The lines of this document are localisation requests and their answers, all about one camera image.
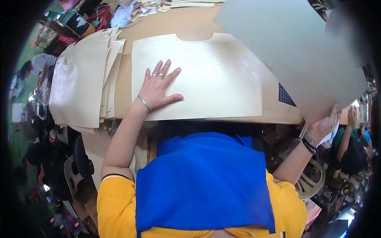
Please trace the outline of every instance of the white shirt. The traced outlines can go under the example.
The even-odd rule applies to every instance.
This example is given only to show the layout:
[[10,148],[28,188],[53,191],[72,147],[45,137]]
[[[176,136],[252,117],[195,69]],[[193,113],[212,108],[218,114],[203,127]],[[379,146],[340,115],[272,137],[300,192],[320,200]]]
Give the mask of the white shirt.
[[53,66],[56,63],[57,57],[51,54],[38,54],[33,57],[32,61],[32,73],[39,76],[42,70],[47,66]]

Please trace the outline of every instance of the bracelet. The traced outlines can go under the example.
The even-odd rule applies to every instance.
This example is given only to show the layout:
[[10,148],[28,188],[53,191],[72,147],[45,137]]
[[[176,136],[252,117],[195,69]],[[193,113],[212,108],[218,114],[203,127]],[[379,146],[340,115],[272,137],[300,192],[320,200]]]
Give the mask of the bracelet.
[[302,138],[302,142],[309,152],[311,152],[313,155],[316,154],[316,148],[310,145],[304,137]]
[[140,100],[142,101],[142,103],[144,103],[144,105],[148,108],[149,111],[152,111],[152,109],[148,106],[148,104],[146,103],[146,101],[144,101],[144,99],[138,95],[138,98],[140,98]]

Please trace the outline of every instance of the blue apron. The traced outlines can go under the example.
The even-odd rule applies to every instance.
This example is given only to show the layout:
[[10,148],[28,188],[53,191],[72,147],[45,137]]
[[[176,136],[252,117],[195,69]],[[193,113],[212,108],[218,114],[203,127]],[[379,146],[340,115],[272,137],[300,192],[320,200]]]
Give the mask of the blue apron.
[[216,132],[174,137],[136,178],[136,231],[263,225],[275,233],[263,152],[251,137]]

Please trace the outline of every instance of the hair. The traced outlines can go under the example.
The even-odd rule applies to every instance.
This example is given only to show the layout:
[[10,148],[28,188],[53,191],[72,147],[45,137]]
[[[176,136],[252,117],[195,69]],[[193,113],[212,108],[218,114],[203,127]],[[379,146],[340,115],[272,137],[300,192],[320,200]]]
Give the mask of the hair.
[[24,80],[26,72],[30,70],[32,70],[32,62],[28,60],[27,62],[24,63],[21,69],[16,73],[17,77],[20,78],[21,80]]

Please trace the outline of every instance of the white cloth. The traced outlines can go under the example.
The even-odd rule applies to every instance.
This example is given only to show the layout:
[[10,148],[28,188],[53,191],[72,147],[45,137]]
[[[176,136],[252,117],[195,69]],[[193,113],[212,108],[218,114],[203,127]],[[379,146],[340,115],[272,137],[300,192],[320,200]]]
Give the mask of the white cloth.
[[33,57],[32,61],[32,73],[39,76],[45,67],[45,64],[53,66],[56,63],[57,57],[51,54],[38,54]]
[[10,90],[14,89],[13,96],[19,97],[23,92],[25,88],[25,82],[19,78],[17,78],[17,75],[15,75],[12,79]]
[[128,7],[119,7],[115,11],[114,16],[111,19],[111,27],[124,27],[125,25],[127,25],[131,19],[131,12],[135,3],[136,0],[133,0]]

